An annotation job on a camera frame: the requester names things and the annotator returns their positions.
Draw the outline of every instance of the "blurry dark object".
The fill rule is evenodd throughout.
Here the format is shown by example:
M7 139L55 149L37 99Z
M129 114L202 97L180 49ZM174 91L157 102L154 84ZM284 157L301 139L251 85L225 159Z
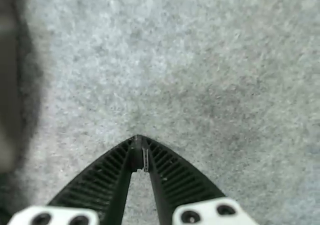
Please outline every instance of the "blurry dark object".
M0 0L0 173L16 164L21 137L14 0Z

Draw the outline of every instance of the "gray carpet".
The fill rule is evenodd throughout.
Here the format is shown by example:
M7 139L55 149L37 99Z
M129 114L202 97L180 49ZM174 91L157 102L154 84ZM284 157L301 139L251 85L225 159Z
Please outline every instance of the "gray carpet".
M143 134L261 225L319 225L319 9L319 0L19 0L27 147L10 209L45 204ZM140 172L123 224L157 223Z

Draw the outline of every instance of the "screw hole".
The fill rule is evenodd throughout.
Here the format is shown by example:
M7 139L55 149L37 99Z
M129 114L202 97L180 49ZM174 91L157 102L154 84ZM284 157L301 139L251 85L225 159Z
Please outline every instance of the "screw hole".
M69 225L88 225L89 219L86 216L76 216Z
M200 215L195 211L185 211L181 215L181 220L185 224L195 224L201 220Z
M228 206L228 205L220 205L216 210L222 216L233 215L236 213L236 211L231 206Z
M41 213L32 220L32 225L47 225L51 220L49 213Z

